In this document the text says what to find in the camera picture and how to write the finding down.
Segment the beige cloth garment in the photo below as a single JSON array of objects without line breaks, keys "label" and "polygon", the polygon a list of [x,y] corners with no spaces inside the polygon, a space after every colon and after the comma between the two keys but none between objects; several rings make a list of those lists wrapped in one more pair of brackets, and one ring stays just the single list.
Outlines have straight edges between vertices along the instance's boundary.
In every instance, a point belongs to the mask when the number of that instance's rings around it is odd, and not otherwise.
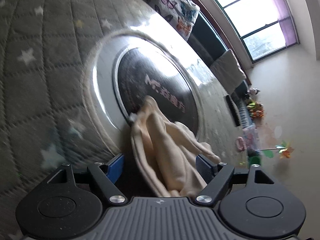
[{"label": "beige cloth garment", "polygon": [[206,182],[196,169],[200,154],[221,162],[206,142],[180,122],[171,122],[154,98],[146,96],[131,126],[131,145],[143,178],[157,197],[194,198]]}]

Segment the green plastic bucket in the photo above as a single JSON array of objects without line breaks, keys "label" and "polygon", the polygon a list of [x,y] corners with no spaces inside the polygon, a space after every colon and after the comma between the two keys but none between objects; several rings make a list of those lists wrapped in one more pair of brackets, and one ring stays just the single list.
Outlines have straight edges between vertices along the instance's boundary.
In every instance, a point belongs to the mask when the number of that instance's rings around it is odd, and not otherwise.
[{"label": "green plastic bucket", "polygon": [[259,155],[248,158],[249,165],[261,165],[261,157]]}]

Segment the pink hair scrunchie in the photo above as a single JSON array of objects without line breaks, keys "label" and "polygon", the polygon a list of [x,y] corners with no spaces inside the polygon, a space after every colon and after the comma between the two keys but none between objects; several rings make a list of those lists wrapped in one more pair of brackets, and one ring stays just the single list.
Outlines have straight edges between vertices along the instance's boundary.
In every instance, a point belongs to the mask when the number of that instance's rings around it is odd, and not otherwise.
[{"label": "pink hair scrunchie", "polygon": [[244,152],[247,149],[246,143],[243,137],[237,137],[235,144],[238,152]]}]

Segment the clear plastic storage box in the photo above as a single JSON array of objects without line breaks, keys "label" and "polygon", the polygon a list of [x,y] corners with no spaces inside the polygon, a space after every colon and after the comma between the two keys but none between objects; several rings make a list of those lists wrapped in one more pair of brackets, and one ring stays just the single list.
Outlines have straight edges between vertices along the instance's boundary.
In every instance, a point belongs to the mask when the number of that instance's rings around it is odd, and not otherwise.
[{"label": "clear plastic storage box", "polygon": [[256,125],[251,124],[248,127],[243,128],[242,131],[247,149],[259,151],[260,145]]}]

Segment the black remote control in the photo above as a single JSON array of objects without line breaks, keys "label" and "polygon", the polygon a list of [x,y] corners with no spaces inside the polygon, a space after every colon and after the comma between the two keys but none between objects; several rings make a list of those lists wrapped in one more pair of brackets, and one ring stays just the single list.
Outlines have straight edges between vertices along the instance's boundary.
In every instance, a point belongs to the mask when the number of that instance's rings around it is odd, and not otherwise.
[{"label": "black remote control", "polygon": [[227,103],[228,108],[229,108],[229,110],[230,110],[230,113],[231,113],[231,116],[232,116],[232,118],[233,118],[233,121],[234,121],[235,126],[236,126],[236,127],[241,126],[241,124],[240,124],[240,119],[239,119],[239,117],[238,117],[237,111],[236,111],[236,109],[235,109],[235,107],[234,107],[234,105],[233,105],[233,100],[232,100],[232,98],[230,97],[230,95],[226,95],[226,96],[225,96],[225,100],[226,100],[226,103]]}]

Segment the colourful paper pinwheel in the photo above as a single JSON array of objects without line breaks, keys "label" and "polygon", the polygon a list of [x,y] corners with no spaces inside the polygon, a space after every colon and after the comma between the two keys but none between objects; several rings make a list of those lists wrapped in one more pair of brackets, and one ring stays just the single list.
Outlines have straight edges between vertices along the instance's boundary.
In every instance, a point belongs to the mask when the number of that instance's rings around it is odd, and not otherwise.
[{"label": "colourful paper pinwheel", "polygon": [[274,158],[277,154],[280,159],[290,159],[294,149],[289,142],[282,141],[280,145],[276,145],[273,148],[263,148],[259,151],[267,158]]}]

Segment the orange yellow plush toy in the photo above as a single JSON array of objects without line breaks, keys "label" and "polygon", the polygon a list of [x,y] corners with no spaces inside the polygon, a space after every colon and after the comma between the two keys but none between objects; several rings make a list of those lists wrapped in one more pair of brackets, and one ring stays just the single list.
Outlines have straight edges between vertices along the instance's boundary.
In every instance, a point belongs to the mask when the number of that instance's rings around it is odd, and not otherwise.
[{"label": "orange yellow plush toy", "polygon": [[251,118],[262,118],[264,116],[264,107],[262,104],[253,101],[247,105],[247,110]]}]

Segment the white plush toy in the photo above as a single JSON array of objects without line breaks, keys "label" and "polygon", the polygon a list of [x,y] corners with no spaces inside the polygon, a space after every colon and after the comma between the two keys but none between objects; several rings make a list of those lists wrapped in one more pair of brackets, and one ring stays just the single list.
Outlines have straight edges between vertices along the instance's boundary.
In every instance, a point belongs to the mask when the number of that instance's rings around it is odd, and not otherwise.
[{"label": "white plush toy", "polygon": [[253,97],[256,97],[260,93],[260,90],[258,88],[249,88],[247,93],[248,93],[249,97],[253,98]]}]

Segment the round induction cooktop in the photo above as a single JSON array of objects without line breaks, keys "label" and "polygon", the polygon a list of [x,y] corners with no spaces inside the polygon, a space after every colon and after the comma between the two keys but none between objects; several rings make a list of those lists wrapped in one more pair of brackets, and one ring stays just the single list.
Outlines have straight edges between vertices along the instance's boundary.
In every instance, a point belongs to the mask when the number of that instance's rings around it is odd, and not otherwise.
[{"label": "round induction cooktop", "polygon": [[196,82],[163,44],[128,30],[98,40],[86,58],[82,98],[110,152],[129,152],[131,124],[147,96],[171,122],[181,122],[197,139],[204,135]]}]

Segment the grey plain pillow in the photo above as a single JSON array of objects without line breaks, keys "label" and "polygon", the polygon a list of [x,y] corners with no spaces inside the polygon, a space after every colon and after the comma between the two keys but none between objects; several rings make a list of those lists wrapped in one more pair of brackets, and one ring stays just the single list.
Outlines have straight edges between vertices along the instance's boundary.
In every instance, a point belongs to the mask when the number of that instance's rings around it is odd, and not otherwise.
[{"label": "grey plain pillow", "polygon": [[231,49],[224,52],[209,68],[228,94],[232,94],[246,80],[246,74]]}]

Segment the grey quilted star tablecloth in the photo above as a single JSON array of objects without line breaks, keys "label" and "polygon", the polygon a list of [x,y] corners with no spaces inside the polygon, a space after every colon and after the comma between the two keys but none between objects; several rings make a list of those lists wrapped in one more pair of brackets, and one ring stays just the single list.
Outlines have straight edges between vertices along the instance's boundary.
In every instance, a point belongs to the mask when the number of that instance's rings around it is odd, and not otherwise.
[{"label": "grey quilted star tablecloth", "polygon": [[147,0],[1,0],[1,239],[21,237],[18,202],[60,164],[83,168],[117,154],[92,125],[82,80],[95,43],[134,27],[191,68],[204,113],[199,140],[246,164],[224,88]]}]

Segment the butterfly print pillow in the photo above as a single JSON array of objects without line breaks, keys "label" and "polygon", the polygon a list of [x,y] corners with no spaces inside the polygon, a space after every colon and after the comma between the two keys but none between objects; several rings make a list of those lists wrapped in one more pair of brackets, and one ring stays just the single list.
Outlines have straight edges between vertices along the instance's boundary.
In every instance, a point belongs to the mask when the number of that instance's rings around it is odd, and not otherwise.
[{"label": "butterfly print pillow", "polygon": [[190,0],[147,0],[147,2],[184,40],[189,40],[200,12],[198,5]]}]

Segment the window with green frame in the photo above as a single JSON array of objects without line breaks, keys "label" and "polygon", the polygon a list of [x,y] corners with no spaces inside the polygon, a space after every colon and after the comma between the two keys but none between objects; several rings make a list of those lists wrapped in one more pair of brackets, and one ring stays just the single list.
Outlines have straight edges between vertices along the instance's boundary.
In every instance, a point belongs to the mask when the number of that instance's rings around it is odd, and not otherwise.
[{"label": "window with green frame", "polygon": [[214,0],[230,22],[252,62],[298,43],[286,0]]}]

